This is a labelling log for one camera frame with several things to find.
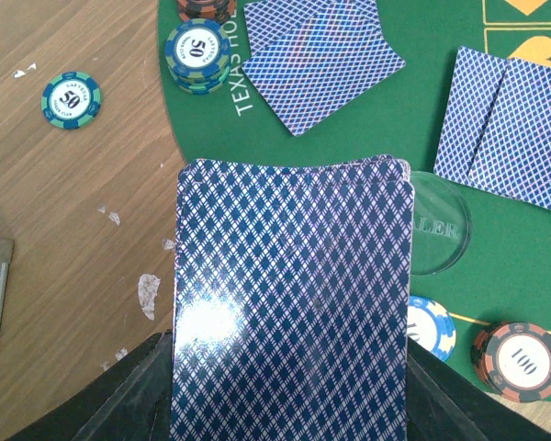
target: blue patterned card back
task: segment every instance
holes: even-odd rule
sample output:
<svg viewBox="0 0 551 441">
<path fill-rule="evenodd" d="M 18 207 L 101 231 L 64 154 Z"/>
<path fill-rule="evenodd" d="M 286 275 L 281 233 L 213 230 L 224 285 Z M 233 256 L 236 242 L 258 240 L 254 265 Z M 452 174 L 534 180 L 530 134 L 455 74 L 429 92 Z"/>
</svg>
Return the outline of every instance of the blue patterned card back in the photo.
<svg viewBox="0 0 551 441">
<path fill-rule="evenodd" d="M 272 41 L 299 27 L 314 13 L 326 10 L 331 3 L 333 0 L 270 0 L 248 3 L 244 7 L 244 15 L 251 55 L 255 55 Z M 376 1 L 354 0 L 354 4 L 381 33 Z"/>
<path fill-rule="evenodd" d="M 461 47 L 444 116 L 434 173 L 464 186 L 488 125 L 508 62 Z"/>
<path fill-rule="evenodd" d="M 551 68 L 510 60 L 469 178 L 551 209 Z"/>
<path fill-rule="evenodd" d="M 183 198 L 172 439 L 405 440 L 412 186 Z"/>
<path fill-rule="evenodd" d="M 342 0 L 270 43 L 243 70 L 299 136 L 404 65 L 376 26 Z"/>
</svg>

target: green poker mat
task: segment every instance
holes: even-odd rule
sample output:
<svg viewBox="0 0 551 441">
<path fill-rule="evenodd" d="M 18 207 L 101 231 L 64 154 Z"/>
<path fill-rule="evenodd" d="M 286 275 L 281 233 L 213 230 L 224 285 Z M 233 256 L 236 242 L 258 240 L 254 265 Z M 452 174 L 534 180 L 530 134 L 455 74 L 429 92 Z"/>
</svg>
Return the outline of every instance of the green poker mat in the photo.
<svg viewBox="0 0 551 441">
<path fill-rule="evenodd" d="M 412 170 L 431 172 L 460 46 L 551 66 L 551 0 L 377 0 L 384 36 L 406 67 L 294 137 L 242 72 L 250 57 L 245 3 L 239 1 L 224 25 L 232 45 L 229 82 L 211 95 L 191 96 L 166 67 L 165 39 L 181 20 L 175 0 L 160 0 L 163 94 L 188 162 L 308 166 L 389 153 L 406 159 Z M 469 358 L 480 322 L 534 322 L 551 331 L 551 212 L 453 186 L 471 211 L 471 242 L 451 268 L 413 276 L 411 293 L 457 315 L 457 343 L 447 364 L 488 390 Z"/>
</svg>

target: paint chip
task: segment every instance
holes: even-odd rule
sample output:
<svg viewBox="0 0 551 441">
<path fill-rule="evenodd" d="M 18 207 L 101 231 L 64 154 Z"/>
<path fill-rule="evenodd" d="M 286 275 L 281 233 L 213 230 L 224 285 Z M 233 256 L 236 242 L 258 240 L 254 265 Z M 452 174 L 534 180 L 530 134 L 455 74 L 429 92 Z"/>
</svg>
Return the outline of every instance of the paint chip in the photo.
<svg viewBox="0 0 551 441">
<path fill-rule="evenodd" d="M 175 249 L 175 242 L 171 241 L 169 239 L 163 238 L 162 240 L 162 247 L 165 251 L 170 251 Z"/>
<path fill-rule="evenodd" d="M 149 320 L 155 320 L 155 298 L 162 280 L 154 274 L 143 274 L 139 277 L 139 304 Z"/>
<path fill-rule="evenodd" d="M 113 211 L 110 211 L 108 213 L 108 218 L 113 221 L 114 223 L 116 223 L 117 225 L 120 225 L 120 216 L 118 215 L 118 213 L 115 213 Z"/>
<path fill-rule="evenodd" d="M 120 349 L 120 350 L 114 355 L 114 357 L 117 359 L 117 361 L 120 361 L 120 360 L 122 360 L 125 356 L 127 356 L 128 353 L 129 353 L 129 351 L 127 351 L 127 348 L 126 348 L 126 347 L 123 347 L 122 349 Z"/>
</svg>

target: green felt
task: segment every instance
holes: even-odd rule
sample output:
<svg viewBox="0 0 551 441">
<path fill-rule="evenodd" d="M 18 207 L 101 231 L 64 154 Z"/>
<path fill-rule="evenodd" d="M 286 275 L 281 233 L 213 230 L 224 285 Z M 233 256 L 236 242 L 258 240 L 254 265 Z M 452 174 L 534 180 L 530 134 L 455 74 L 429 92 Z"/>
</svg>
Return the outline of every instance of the green felt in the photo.
<svg viewBox="0 0 551 441">
<path fill-rule="evenodd" d="M 538 17 L 535 21 L 550 19 L 551 0 L 529 17 L 504 0 L 485 2 L 492 21 L 517 24 L 487 30 L 494 27 L 484 24 L 482 0 L 378 0 L 384 36 L 406 67 L 293 137 L 239 67 L 250 56 L 242 16 L 245 2 L 225 24 L 232 44 L 229 83 L 214 94 L 191 96 L 179 90 L 165 66 L 165 38 L 181 21 L 175 0 L 160 0 L 161 77 L 178 144 L 187 161 L 204 157 L 305 166 L 390 153 L 409 161 L 412 170 L 432 171 L 458 47 L 484 51 L 487 35 L 489 52 L 508 57 L 531 37 L 551 39 L 551 29 L 534 30 L 528 23 L 532 16 Z M 551 330 L 551 212 L 456 187 L 471 210 L 471 243 L 461 260 L 443 273 L 413 277 L 412 293 L 467 317 L 535 322 Z M 448 364 L 485 390 L 469 361 L 480 326 L 460 320 L 455 324 L 457 346 Z"/>
</svg>

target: brown wood surface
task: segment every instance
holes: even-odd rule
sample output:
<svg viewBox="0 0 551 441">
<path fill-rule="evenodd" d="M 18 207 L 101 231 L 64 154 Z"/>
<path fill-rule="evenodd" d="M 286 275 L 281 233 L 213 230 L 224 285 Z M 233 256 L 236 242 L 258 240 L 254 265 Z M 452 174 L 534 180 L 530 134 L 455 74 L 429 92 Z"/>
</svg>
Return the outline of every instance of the brown wood surface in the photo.
<svg viewBox="0 0 551 441">
<path fill-rule="evenodd" d="M 121 348 L 171 327 L 173 253 L 162 240 L 173 239 L 185 163 L 165 113 L 156 19 L 152 0 L 0 0 L 0 235 L 15 240 L 0 439 L 72 397 Z M 39 107 L 67 70 L 90 73 L 104 95 L 76 131 L 52 127 Z M 139 304 L 142 274 L 162 280 L 154 321 Z M 551 430 L 551 403 L 517 408 Z"/>
</svg>

